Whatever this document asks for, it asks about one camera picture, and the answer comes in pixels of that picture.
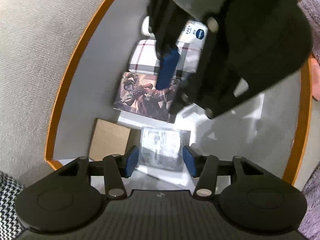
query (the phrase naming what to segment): houndstooth fabric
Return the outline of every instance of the houndstooth fabric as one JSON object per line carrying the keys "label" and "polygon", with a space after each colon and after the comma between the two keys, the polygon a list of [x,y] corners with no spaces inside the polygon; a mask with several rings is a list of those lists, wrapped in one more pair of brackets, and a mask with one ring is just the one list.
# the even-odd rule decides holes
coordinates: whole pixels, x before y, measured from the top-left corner
{"label": "houndstooth fabric", "polygon": [[14,201],[22,190],[12,177],[0,171],[0,239],[12,240],[22,229],[19,225]]}
{"label": "houndstooth fabric", "polygon": [[[160,61],[156,56],[156,40],[141,40],[129,62],[129,71],[138,74],[157,76]],[[189,73],[196,72],[201,50],[193,44],[178,42],[179,62],[173,74],[174,79],[184,79]]]}

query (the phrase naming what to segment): textured black surface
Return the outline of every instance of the textured black surface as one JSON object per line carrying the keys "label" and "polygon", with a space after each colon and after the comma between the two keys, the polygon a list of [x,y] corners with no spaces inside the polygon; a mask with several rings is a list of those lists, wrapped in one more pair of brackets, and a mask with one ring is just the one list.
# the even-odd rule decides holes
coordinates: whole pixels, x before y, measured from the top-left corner
{"label": "textured black surface", "polygon": [[18,240],[93,239],[305,239],[296,231],[280,236],[257,236],[228,224],[212,203],[193,199],[188,191],[135,190],[125,200],[111,201],[92,224],[62,235],[26,231]]}
{"label": "textured black surface", "polygon": [[247,176],[219,195],[224,215],[241,228],[280,232],[298,228],[307,202],[299,190],[281,179]]}
{"label": "textured black surface", "polygon": [[15,200],[15,211],[24,228],[69,232],[95,219],[103,199],[88,183],[88,165],[87,157],[77,158],[23,190]]}

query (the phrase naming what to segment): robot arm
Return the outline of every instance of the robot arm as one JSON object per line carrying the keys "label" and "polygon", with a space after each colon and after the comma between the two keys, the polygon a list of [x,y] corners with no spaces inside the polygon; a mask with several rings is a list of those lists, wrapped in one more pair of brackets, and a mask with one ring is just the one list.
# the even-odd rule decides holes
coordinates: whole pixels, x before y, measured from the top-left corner
{"label": "robot arm", "polygon": [[217,117],[297,71],[312,48],[297,0],[150,0],[148,14],[160,60],[187,20],[208,27],[197,72],[178,88],[171,114],[196,103]]}

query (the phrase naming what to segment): transparent packaging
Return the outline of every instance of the transparent packaging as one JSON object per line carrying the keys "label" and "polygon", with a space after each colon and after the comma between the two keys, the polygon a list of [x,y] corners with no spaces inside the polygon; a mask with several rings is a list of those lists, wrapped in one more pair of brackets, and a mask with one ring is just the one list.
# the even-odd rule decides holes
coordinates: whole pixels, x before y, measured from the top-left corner
{"label": "transparent packaging", "polygon": [[141,132],[139,164],[182,171],[182,133],[180,130],[144,127]]}

